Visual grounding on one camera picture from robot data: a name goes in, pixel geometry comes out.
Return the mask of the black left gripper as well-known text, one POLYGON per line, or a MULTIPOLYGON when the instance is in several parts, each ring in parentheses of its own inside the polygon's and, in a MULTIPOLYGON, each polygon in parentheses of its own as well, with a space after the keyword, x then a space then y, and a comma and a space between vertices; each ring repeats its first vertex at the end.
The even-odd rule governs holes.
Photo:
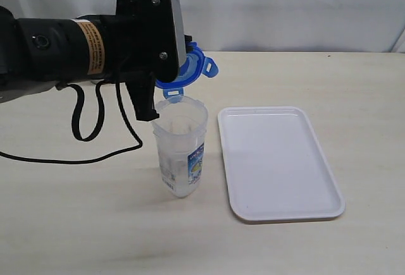
POLYGON ((104 16, 111 53, 111 74, 106 83, 126 82, 126 88, 138 121, 159 118, 154 107, 154 88, 158 80, 153 72, 144 6, 146 0, 116 0, 114 15, 104 16))

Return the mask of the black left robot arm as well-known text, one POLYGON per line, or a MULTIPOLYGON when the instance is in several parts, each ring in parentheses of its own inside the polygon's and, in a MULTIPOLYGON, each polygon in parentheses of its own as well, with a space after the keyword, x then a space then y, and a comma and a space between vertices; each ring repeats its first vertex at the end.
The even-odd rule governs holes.
POLYGON ((112 15, 15 18, 1 9, 1 102, 70 83, 124 83, 139 121, 158 117, 156 81, 186 60, 180 0, 116 0, 112 15))

